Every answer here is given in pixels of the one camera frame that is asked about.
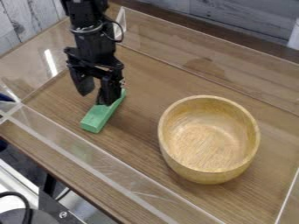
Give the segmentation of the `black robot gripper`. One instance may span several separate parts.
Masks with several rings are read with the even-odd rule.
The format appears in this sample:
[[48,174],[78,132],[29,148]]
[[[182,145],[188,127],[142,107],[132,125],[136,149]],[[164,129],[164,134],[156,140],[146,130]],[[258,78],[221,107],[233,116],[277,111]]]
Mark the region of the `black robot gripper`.
[[74,46],[66,47],[69,76],[81,96],[94,89],[93,79],[100,80],[96,104],[109,106],[120,98],[124,64],[116,58],[116,44],[124,33],[116,37],[113,26],[85,26],[69,28]]

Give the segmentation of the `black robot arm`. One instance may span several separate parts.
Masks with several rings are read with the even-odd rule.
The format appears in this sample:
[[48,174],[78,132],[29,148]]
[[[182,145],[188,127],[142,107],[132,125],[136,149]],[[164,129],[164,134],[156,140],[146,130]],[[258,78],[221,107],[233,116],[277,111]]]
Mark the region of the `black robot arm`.
[[100,79],[96,104],[109,106],[120,98],[124,64],[116,58],[114,25],[105,12],[108,0],[60,0],[69,17],[69,32],[74,46],[65,47],[66,66],[74,87],[81,96],[94,89],[94,78]]

